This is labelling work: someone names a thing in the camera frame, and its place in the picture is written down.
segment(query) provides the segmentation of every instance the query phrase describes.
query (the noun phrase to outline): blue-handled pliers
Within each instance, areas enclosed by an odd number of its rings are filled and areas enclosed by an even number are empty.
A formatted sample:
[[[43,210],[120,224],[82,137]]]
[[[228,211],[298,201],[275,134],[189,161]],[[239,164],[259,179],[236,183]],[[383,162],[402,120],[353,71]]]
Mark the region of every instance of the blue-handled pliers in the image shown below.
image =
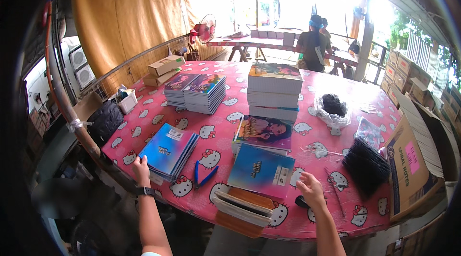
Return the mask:
[[[208,176],[206,176],[202,182],[199,183],[199,161],[197,161],[195,163],[195,174],[194,174],[194,183],[195,183],[195,189],[198,190],[201,186],[203,186],[205,183],[208,182],[208,180],[211,179],[211,177],[213,177],[213,175],[216,174],[216,171],[218,170],[219,166],[216,166],[213,171],[210,172],[210,174],[208,174]]]

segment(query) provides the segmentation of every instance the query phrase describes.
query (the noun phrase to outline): red fan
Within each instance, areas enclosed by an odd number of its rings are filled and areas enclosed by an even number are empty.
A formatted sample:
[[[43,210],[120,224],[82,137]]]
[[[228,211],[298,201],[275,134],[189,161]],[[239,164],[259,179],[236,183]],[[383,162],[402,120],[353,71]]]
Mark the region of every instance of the red fan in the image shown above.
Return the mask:
[[[213,15],[206,15],[200,24],[196,24],[192,30],[190,30],[189,42],[195,44],[195,36],[199,37],[199,41],[202,44],[208,43],[214,38],[214,29],[216,27],[216,19]]]

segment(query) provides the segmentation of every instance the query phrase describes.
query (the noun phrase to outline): barcode label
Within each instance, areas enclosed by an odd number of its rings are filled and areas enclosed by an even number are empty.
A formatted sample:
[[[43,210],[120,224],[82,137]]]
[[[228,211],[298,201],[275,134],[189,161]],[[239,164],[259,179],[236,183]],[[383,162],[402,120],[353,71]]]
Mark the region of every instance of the barcode label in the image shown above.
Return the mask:
[[[161,186],[163,184],[163,178],[160,177],[159,175],[155,174],[154,172],[150,171],[150,174],[149,174],[149,179],[157,184],[158,186]]]
[[[168,138],[171,138],[171,139],[176,140],[176,141],[181,140],[181,138],[178,138],[178,137],[173,136],[173,135],[171,135],[171,134],[167,134],[166,136],[167,136]]]
[[[285,186],[287,176],[288,176],[288,168],[282,167],[282,171],[280,172],[280,177],[279,177],[279,180],[277,182],[277,185]]]
[[[272,181],[272,185],[277,185],[279,183],[280,172],[282,171],[282,166],[278,166],[277,170],[275,171],[274,180]]]
[[[182,132],[179,132],[179,131],[176,131],[176,130],[173,130],[171,129],[170,132],[168,132],[169,134],[173,135],[173,136],[176,136],[178,138],[181,138],[182,137]]]

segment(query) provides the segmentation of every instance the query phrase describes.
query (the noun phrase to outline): hello kitty print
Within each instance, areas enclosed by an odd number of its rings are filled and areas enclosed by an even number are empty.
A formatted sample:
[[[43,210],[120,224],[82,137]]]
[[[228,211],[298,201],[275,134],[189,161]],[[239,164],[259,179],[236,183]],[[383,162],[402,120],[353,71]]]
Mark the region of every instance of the hello kitty print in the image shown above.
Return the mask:
[[[240,118],[248,115],[247,102],[248,71],[247,63],[237,62],[198,62],[188,61],[187,73],[201,73],[222,69],[220,74],[227,76],[227,96],[218,104],[214,115],[190,112],[180,107],[168,106],[164,96],[164,87],[145,86],[142,81],[130,88],[136,88],[140,101],[116,132],[102,147],[102,151],[130,177],[135,178],[132,163],[142,148],[155,136],[164,123],[195,132],[199,141],[192,155],[180,172],[178,179],[169,183],[152,182],[158,199],[192,214],[200,219],[214,223],[217,208],[212,202],[216,191],[228,192],[227,178],[233,166],[232,139],[239,126]],[[389,184],[383,184],[368,201],[361,201],[359,193],[349,174],[342,168],[341,160],[354,142],[361,116],[380,128],[380,145],[389,138],[398,124],[400,116],[388,107],[389,99],[378,87],[370,100],[380,114],[367,114],[359,109],[353,110],[352,123],[342,129],[332,129],[314,113],[313,99],[319,85],[336,87],[336,76],[303,71],[303,89],[298,97],[299,113],[293,125],[292,150],[288,154],[296,159],[288,195],[285,199],[273,200],[273,220],[263,231],[266,238],[308,239],[315,238],[315,215],[312,209],[301,208],[295,199],[301,194],[297,180],[302,172],[310,172],[322,183],[325,196],[329,198],[327,206],[331,211],[341,236],[359,236],[383,230],[389,227]],[[341,89],[351,97],[362,102],[362,93],[366,87],[369,98],[372,85],[343,80]],[[199,162],[199,180],[204,179],[216,166],[216,174],[199,190],[194,189],[194,167]],[[343,203],[345,216],[336,199]]]

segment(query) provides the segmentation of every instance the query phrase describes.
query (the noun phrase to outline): watch strap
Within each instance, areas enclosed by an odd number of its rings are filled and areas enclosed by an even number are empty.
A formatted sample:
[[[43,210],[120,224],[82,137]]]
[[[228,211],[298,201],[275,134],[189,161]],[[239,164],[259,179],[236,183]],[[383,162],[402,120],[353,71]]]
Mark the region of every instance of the watch strap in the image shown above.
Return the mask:
[[[150,195],[150,196],[154,196],[154,191],[152,188],[149,188],[149,187],[138,187],[136,189],[136,195],[139,196],[139,195]]]

